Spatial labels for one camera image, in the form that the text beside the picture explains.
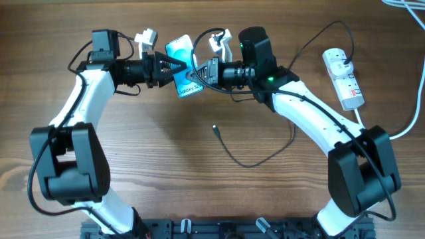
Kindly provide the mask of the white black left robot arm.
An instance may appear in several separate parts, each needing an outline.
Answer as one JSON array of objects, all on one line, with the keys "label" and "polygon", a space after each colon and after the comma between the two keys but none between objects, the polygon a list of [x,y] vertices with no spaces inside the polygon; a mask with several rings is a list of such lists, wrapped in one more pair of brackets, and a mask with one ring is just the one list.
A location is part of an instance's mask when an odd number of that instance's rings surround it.
[{"label": "white black left robot arm", "polygon": [[136,209],[111,188],[111,173],[96,128],[118,86],[162,87],[186,69],[180,60],[155,51],[157,33],[146,29],[128,38],[133,54],[120,56],[119,31],[95,30],[84,45],[86,60],[73,58],[68,69],[74,89],[60,113],[30,135],[33,165],[28,182],[38,182],[46,200],[64,206],[65,213],[85,212],[109,238],[151,238]]}]

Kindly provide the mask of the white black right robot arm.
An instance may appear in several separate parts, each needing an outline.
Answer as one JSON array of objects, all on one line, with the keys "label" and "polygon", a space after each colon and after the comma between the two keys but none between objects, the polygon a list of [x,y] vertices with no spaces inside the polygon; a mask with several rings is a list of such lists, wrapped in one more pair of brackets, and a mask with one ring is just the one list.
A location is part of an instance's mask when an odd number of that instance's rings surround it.
[{"label": "white black right robot arm", "polygon": [[321,233],[339,238],[373,207],[392,201],[401,180],[388,133],[364,128],[314,96],[290,69],[278,66],[263,27],[239,33],[242,60],[230,60],[226,30],[209,30],[219,57],[197,66],[189,59],[189,80],[223,94],[252,94],[304,131],[328,158],[330,201],[315,219]]}]

